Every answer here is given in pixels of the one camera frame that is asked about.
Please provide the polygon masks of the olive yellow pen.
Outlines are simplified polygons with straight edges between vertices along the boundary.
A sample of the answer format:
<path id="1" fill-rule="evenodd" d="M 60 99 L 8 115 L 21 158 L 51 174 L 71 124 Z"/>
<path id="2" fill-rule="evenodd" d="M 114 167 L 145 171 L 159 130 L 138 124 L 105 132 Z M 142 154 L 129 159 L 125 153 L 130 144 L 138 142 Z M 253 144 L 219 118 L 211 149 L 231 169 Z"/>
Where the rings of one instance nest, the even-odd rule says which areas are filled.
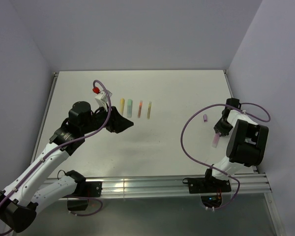
<path id="1" fill-rule="evenodd" d="M 150 101 L 148 103 L 148 108 L 147 108 L 147 119 L 150 119 L 151 106 L 152 106 L 152 102 Z"/>

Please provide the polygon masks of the yellow highlighter pen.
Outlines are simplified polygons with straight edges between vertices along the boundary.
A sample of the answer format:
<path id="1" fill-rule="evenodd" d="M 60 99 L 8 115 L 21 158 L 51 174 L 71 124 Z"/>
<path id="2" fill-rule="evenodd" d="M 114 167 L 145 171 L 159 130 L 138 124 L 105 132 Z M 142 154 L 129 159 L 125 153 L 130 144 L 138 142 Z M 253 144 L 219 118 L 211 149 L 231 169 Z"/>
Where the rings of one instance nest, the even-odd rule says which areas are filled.
<path id="1" fill-rule="evenodd" d="M 122 98 L 120 100 L 120 114 L 123 116 L 123 113 L 124 113 L 124 107 L 125 107 L 125 99 Z"/>

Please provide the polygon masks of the orange thin pen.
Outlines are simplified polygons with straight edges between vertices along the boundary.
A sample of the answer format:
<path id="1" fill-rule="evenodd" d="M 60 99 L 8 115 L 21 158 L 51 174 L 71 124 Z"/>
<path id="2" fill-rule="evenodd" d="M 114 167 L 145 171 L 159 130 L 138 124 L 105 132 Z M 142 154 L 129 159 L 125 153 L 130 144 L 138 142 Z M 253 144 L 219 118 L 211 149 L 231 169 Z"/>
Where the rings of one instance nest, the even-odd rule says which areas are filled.
<path id="1" fill-rule="evenodd" d="M 140 117 L 141 117 L 142 106 L 143 106 L 143 101 L 141 100 L 141 101 L 139 102 L 137 118 L 140 118 Z"/>

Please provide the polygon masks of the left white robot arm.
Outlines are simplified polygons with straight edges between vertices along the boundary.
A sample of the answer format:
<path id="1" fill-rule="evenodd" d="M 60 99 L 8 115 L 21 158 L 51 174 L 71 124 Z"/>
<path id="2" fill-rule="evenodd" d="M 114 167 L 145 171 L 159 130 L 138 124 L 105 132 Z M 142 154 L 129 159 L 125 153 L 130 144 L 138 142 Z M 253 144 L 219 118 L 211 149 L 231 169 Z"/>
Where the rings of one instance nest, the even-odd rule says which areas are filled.
<path id="1" fill-rule="evenodd" d="M 101 127 L 111 133 L 121 133 L 133 125 L 114 106 L 104 105 L 93 112 L 85 101 L 73 104 L 68 117 L 54 132 L 40 156 L 14 182 L 0 190 L 0 220 L 11 231 L 20 233 L 31 225 L 39 212 L 58 199 L 81 197 L 87 188 L 86 178 L 74 170 L 47 187 L 41 185 L 85 142 L 86 134 Z"/>

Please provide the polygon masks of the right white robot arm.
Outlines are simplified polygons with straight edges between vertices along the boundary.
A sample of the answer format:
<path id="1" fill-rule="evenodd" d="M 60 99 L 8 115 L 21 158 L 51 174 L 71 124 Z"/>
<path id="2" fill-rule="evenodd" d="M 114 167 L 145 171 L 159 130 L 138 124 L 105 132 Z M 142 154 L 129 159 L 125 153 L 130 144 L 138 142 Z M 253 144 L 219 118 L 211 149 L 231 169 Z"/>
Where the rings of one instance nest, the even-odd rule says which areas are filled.
<path id="1" fill-rule="evenodd" d="M 258 166 L 264 157 L 269 128 L 257 124 L 246 113 L 241 113 L 239 99 L 229 98 L 226 101 L 230 107 L 224 108 L 221 119 L 214 126 L 214 131 L 220 137 L 230 135 L 226 156 L 206 170 L 203 179 L 204 189 L 215 191 L 221 182 L 229 180 L 244 167 Z"/>

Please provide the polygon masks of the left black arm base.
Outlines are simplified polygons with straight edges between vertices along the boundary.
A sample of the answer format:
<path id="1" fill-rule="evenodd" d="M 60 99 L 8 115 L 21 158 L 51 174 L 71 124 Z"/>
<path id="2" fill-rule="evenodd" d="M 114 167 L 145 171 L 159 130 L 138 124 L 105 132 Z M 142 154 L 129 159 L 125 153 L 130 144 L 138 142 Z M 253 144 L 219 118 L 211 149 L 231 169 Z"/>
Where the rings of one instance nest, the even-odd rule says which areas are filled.
<path id="1" fill-rule="evenodd" d="M 70 198 L 78 197 L 75 200 L 67 200 L 67 209 L 69 211 L 85 211 L 91 202 L 91 199 L 100 197 L 102 191 L 102 182 L 86 181 L 77 185 L 77 189 L 69 195 Z"/>

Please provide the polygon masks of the pink highlighter pen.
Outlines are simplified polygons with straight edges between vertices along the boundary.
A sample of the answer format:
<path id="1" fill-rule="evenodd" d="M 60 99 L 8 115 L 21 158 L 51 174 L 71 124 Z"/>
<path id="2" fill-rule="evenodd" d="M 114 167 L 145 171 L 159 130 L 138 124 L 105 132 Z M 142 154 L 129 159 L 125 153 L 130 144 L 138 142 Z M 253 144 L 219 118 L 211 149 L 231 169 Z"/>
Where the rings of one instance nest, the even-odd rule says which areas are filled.
<path id="1" fill-rule="evenodd" d="M 219 139 L 220 139 L 220 133 L 215 133 L 214 137 L 213 137 L 213 140 L 212 140 L 212 143 L 211 143 L 211 146 L 213 148 L 216 148 L 218 146 Z"/>

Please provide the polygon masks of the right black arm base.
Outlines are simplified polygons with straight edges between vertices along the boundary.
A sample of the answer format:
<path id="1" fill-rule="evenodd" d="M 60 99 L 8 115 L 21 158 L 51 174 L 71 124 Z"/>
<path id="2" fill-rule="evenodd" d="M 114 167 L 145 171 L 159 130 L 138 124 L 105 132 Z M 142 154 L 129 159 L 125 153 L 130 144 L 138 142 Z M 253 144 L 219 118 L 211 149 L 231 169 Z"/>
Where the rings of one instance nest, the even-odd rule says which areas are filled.
<path id="1" fill-rule="evenodd" d="M 222 193 L 231 192 L 228 180 L 209 180 L 205 177 L 186 177 L 182 180 L 188 186 L 189 194 L 200 194 L 201 201 L 205 207 L 217 208 L 222 205 Z"/>

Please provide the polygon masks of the green highlighter pen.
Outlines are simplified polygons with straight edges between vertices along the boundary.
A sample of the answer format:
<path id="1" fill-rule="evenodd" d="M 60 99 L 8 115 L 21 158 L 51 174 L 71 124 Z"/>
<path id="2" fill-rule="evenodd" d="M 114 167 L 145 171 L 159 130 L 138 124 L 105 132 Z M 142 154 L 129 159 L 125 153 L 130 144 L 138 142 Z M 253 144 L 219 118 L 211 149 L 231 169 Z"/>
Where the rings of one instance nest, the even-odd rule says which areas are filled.
<path id="1" fill-rule="evenodd" d="M 133 100 L 127 100 L 127 118 L 132 118 L 132 107 L 133 107 Z"/>

